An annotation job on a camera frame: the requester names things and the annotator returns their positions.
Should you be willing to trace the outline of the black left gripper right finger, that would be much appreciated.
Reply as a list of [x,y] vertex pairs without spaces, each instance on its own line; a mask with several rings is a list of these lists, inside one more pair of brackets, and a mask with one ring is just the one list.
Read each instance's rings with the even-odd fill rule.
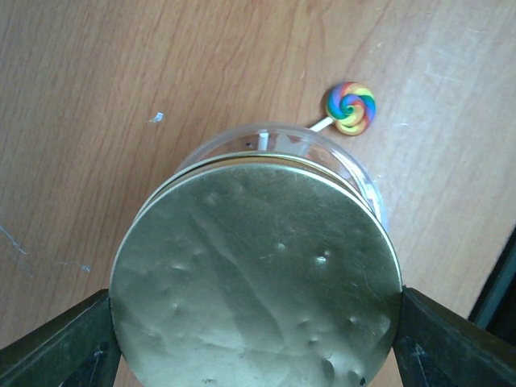
[[515,348],[404,287],[393,342],[404,386],[514,386]]

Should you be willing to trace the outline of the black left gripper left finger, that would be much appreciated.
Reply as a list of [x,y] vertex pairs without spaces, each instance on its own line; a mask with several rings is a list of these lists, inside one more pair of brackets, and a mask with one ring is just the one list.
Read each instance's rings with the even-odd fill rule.
[[1,350],[2,386],[112,386],[121,351],[107,289]]

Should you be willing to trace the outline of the gold metal jar lid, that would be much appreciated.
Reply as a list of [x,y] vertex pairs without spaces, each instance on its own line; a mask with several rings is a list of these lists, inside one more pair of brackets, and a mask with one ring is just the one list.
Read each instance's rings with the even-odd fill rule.
[[180,175],[125,235],[110,279],[146,386],[365,386],[397,330],[393,245],[345,186],[239,156]]

